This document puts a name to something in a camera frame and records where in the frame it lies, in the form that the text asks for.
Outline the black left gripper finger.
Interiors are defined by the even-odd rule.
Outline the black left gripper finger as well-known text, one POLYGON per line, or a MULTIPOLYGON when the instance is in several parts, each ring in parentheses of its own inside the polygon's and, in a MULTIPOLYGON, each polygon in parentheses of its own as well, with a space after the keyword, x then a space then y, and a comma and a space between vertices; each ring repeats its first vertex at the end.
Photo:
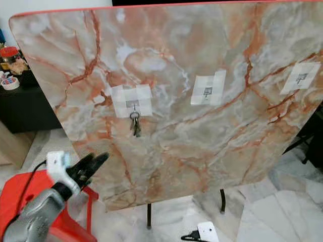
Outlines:
POLYGON ((107 152, 95 155, 94 153, 90 153, 86 156, 88 159, 85 162, 84 166, 84 176, 85 182, 84 185, 87 186, 91 183, 92 176, 97 173, 97 171, 101 168, 101 166, 109 159, 110 155, 107 152))
POLYGON ((74 182, 88 182, 95 173, 95 155, 86 155, 72 166, 74 182))

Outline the silver keys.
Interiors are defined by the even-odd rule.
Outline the silver keys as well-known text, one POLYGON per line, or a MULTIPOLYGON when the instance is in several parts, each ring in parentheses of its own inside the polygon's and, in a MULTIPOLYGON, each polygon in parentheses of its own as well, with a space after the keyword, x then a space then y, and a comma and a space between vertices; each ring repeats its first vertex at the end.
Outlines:
POLYGON ((141 137, 141 126, 139 124, 140 116, 141 115, 138 111, 133 111, 130 114, 132 135, 137 138, 141 137))

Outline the white tape patch with hook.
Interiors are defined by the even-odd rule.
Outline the white tape patch with hook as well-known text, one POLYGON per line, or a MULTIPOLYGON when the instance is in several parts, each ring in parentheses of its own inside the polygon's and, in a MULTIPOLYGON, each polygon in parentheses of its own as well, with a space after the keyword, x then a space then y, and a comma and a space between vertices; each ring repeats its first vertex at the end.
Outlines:
POLYGON ((320 67, 320 62, 297 63, 281 89, 281 95, 289 94, 294 90, 309 88, 320 67))
POLYGON ((152 93, 149 85, 137 85, 135 88, 123 88, 123 85, 111 89, 116 117, 130 118, 136 112, 140 116, 152 116, 152 93))
POLYGON ((224 94, 226 73, 226 70, 219 69, 212 76, 196 76, 191 105, 220 105, 224 94))

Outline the red plastic stool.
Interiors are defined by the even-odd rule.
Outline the red plastic stool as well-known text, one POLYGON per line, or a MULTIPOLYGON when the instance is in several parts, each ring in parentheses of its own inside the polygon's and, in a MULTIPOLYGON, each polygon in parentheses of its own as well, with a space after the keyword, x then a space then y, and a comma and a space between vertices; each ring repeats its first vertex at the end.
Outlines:
POLYGON ((66 187, 53 184, 46 171, 14 175, 0 196, 0 241, 97 242, 92 234, 92 206, 98 195, 90 187, 82 192, 88 195, 85 225, 72 219, 66 187))

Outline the light wooden cabinet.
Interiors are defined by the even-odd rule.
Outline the light wooden cabinet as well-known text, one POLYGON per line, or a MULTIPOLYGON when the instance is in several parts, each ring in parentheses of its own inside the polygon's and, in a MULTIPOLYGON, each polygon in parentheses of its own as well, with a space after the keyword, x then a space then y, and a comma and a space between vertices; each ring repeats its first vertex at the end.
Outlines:
POLYGON ((35 132, 12 134, 0 122, 0 165, 13 164, 16 168, 21 168, 34 139, 35 132))

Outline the marble pattern folding table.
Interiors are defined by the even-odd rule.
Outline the marble pattern folding table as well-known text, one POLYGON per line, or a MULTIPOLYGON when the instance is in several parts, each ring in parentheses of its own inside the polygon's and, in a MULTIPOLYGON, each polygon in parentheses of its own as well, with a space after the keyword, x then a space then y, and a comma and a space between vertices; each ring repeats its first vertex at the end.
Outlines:
POLYGON ((120 210, 262 180, 323 103, 323 0, 14 14, 9 26, 76 153, 109 153, 92 186, 120 210), (309 88, 281 95, 297 63, 309 88), (227 71, 222 103, 191 105, 227 71), (149 85, 152 116, 116 117, 111 89, 149 85))

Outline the black TV console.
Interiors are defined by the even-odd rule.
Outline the black TV console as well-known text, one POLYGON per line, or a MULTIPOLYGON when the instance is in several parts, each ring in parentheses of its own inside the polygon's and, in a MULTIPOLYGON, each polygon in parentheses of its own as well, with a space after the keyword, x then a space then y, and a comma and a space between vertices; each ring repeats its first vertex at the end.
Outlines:
POLYGON ((32 71, 24 71, 18 80, 18 88, 9 91, 1 89, 1 120, 14 134, 34 132, 37 121, 32 120, 32 114, 41 108, 41 89, 32 71))

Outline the white tape roll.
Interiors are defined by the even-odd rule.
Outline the white tape roll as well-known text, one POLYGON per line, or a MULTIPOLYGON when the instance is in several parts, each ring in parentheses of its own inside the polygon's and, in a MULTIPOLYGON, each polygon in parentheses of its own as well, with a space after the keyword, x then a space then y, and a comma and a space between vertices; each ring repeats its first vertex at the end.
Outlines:
POLYGON ((15 90, 19 87, 19 79, 13 76, 9 76, 2 79, 2 87, 5 90, 15 90))

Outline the red lid clear jar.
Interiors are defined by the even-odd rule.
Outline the red lid clear jar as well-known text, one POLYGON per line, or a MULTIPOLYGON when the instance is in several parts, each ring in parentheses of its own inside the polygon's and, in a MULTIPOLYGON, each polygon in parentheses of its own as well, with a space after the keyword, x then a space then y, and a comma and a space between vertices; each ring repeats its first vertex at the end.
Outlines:
POLYGON ((19 51, 15 46, 7 46, 0 49, 0 55, 6 64, 6 70, 14 75, 21 75, 24 71, 22 64, 19 62, 19 51))

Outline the black folding chair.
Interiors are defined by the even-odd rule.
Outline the black folding chair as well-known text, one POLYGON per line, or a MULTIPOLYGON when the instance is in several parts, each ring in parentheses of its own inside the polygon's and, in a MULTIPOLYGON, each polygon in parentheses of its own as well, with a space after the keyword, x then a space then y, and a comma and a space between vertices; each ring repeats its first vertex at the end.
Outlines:
POLYGON ((295 136, 293 143, 282 154, 304 146, 302 164, 311 163, 319 170, 323 170, 323 104, 305 122, 305 125, 295 136))

